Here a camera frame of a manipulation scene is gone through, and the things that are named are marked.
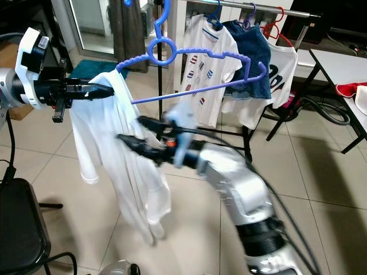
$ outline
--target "curtain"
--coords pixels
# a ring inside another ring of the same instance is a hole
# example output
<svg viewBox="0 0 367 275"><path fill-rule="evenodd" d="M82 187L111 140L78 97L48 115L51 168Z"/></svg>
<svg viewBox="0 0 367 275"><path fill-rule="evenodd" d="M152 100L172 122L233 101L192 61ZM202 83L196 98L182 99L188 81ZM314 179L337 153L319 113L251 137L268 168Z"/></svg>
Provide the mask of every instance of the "curtain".
<svg viewBox="0 0 367 275"><path fill-rule="evenodd" d="M118 61L145 54L143 21L139 0L132 0L130 7L123 0L110 0L111 29L114 34L114 55ZM148 62L131 65L129 69L146 73Z"/></svg>

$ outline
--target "white t-shirt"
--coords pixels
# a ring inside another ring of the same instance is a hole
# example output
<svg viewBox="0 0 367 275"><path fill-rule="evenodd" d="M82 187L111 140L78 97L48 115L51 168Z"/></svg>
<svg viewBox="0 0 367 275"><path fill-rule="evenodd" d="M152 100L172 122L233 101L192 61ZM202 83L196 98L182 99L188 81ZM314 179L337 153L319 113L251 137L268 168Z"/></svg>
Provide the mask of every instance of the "white t-shirt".
<svg viewBox="0 0 367 275"><path fill-rule="evenodd" d="M223 27L215 31L202 15L191 18L183 39L184 48L205 48L214 53L238 53L236 41ZM242 67L241 61L232 57L211 58L207 54L188 54L185 74L180 92L210 87L231 81L236 70ZM215 127L225 88L182 96L192 106L195 118L202 125Z"/></svg>
<svg viewBox="0 0 367 275"><path fill-rule="evenodd" d="M222 106L223 113L237 114L239 122L249 129L256 128L267 105L273 104L273 108L279 108L288 101L297 66L298 55L293 47L268 44L271 52L269 65L271 99L233 100L231 97L225 97Z"/></svg>
<svg viewBox="0 0 367 275"><path fill-rule="evenodd" d="M139 111L121 74L101 73L91 80L113 87L114 96L95 100L74 100L70 109L81 176L87 183L98 182L95 165L102 165L110 176L126 221L138 229L146 242L163 237L160 219L170 211L170 191L164 175L155 164L127 148L116 138L119 133L148 138L159 144L136 118Z"/></svg>

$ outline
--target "red hanger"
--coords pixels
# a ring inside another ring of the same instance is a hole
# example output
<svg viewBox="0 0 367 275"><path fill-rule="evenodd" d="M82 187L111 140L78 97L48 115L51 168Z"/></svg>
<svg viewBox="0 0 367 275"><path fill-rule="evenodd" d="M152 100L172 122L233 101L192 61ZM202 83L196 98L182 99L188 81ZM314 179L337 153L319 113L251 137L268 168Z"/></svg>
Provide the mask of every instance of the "red hanger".
<svg viewBox="0 0 367 275"><path fill-rule="evenodd" d="M265 27L261 27L261 28L263 29L263 34L264 34L266 37L271 37L271 38L274 38L274 39L278 39L278 38L279 38L279 36L280 36L280 37L282 37L282 39L284 39L284 40L288 43L288 45L289 45L290 47L293 47L292 42L291 42L291 41L289 41L287 37L285 37L284 35L282 35L282 34L280 33L279 27L276 25L276 23L280 22L280 21L283 19L283 17L284 17L284 8L282 8L282 7L277 7L277 8L278 8L278 9L280 9L280 10L282 10L282 17L281 17L279 20L274 21L274 23L270 23L270 24L266 25ZM274 37L274 36L270 35L270 31L271 31L271 29L272 29L272 27L273 27L273 26L274 26L274 27L277 29L277 31L278 31L278 33L277 33L276 37Z"/></svg>

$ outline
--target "teal mat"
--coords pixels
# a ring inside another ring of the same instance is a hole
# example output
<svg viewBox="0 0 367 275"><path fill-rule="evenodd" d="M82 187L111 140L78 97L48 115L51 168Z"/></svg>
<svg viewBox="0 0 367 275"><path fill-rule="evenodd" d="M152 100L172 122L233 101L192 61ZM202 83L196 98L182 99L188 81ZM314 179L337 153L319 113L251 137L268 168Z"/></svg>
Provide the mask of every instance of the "teal mat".
<svg viewBox="0 0 367 275"><path fill-rule="evenodd" d="M82 60L78 66L74 68L69 77L75 78L94 78L103 72L110 72L116 68L116 62ZM128 70L122 69L121 72L124 79L127 77Z"/></svg>

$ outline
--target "cardboard box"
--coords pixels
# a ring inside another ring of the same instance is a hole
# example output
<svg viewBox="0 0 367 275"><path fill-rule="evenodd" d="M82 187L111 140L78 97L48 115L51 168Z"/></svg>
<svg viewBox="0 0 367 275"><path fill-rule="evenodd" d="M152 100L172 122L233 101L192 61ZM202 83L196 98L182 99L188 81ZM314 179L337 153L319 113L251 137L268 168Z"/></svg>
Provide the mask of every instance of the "cardboard box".
<svg viewBox="0 0 367 275"><path fill-rule="evenodd" d="M0 44L0 68L15 68L17 62L18 44L4 42ZM11 108L9 115L11 119L22 120L33 110L29 104Z"/></svg>

